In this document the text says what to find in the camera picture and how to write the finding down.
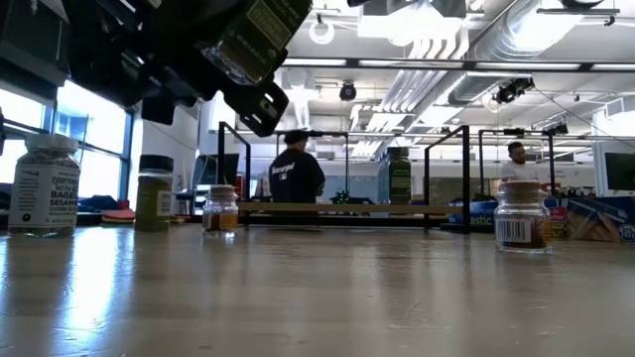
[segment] white shirt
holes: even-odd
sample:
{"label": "white shirt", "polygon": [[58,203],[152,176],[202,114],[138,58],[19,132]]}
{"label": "white shirt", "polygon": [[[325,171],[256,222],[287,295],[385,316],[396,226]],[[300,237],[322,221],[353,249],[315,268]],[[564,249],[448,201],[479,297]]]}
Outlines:
{"label": "white shirt", "polygon": [[531,164],[520,165],[514,162],[506,163],[500,169],[500,177],[503,180],[530,180],[538,179],[538,172]]}

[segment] table surface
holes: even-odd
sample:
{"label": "table surface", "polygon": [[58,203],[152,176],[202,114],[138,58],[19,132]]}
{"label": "table surface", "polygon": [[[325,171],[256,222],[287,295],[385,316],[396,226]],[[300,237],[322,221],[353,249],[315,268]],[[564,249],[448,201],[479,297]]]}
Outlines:
{"label": "table surface", "polygon": [[634,253],[420,230],[2,236],[0,356],[630,357]]}

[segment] spice jar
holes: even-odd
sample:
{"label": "spice jar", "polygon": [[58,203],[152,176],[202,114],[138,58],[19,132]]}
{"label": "spice jar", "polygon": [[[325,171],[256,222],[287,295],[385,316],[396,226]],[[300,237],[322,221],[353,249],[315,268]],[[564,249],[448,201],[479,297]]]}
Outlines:
{"label": "spice jar", "polygon": [[71,237],[77,223],[77,141],[62,135],[27,136],[11,191],[12,237]]}
{"label": "spice jar", "polygon": [[238,196],[234,187],[227,184],[213,185],[205,198],[207,201],[202,208],[203,232],[216,236],[233,236],[233,230],[238,227]]}
{"label": "spice jar", "polygon": [[165,232],[170,229],[174,160],[161,155],[142,155],[135,230]]}
{"label": "spice jar", "polygon": [[551,253],[551,214],[547,194],[538,181],[519,180],[501,184],[494,212],[496,246],[501,251]]}

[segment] jar lid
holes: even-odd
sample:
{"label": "jar lid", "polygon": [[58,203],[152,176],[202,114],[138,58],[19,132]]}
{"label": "jar lid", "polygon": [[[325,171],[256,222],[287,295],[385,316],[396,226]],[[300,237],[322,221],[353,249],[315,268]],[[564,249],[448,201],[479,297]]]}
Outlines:
{"label": "jar lid", "polygon": [[235,193],[234,186],[230,184],[213,184],[209,188],[209,194],[217,195],[217,194],[233,194]]}
{"label": "jar lid", "polygon": [[77,151],[77,140],[58,134],[29,134],[25,142],[27,149],[51,149]]}
{"label": "jar lid", "polygon": [[504,192],[520,192],[540,190],[542,186],[538,180],[509,180],[501,182],[500,188]]}
{"label": "jar lid", "polygon": [[175,169],[175,161],[163,155],[142,155],[139,159],[139,171],[164,170],[171,173]]}

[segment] ceiling light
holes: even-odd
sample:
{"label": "ceiling light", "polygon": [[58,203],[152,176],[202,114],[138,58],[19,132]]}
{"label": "ceiling light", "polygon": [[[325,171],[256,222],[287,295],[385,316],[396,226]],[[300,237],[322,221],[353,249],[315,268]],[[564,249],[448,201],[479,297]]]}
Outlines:
{"label": "ceiling light", "polygon": [[286,66],[345,66],[346,59],[286,59]]}
{"label": "ceiling light", "polygon": [[403,59],[362,59],[360,66],[366,67],[389,67],[396,69],[408,69],[418,67],[440,67],[440,68],[462,68],[462,61],[447,60],[403,60]]}
{"label": "ceiling light", "polygon": [[[326,32],[318,35],[318,26],[326,26]],[[309,28],[309,37],[318,45],[328,45],[335,38],[335,26],[332,22],[325,22],[321,19],[321,15],[317,14],[317,21],[314,21]]]}
{"label": "ceiling light", "polygon": [[348,133],[349,137],[392,137],[395,136],[392,133]]}
{"label": "ceiling light", "polygon": [[514,78],[531,78],[532,73],[516,73],[516,72],[475,72],[469,71],[466,73],[467,76],[475,76],[475,77],[514,77]]}
{"label": "ceiling light", "polygon": [[469,4],[469,9],[472,11],[480,10],[483,7],[483,3],[485,0],[473,0],[471,4]]}
{"label": "ceiling light", "polygon": [[560,0],[568,9],[592,9],[604,0]]}
{"label": "ceiling light", "polygon": [[629,63],[598,63],[594,64],[591,70],[633,70],[635,69],[635,64]]}
{"label": "ceiling light", "polygon": [[494,114],[500,113],[500,111],[503,109],[503,105],[494,100],[494,98],[492,97],[489,97],[489,99],[487,99],[485,106],[487,107],[487,109],[489,109],[490,112]]}
{"label": "ceiling light", "polygon": [[509,63],[509,62],[483,62],[477,63],[479,69],[516,69],[516,70],[576,70],[579,63]]}
{"label": "ceiling light", "polygon": [[485,17],[485,13],[482,11],[472,11],[472,12],[468,12],[465,14],[465,18],[466,19],[476,19],[476,18],[482,18]]}

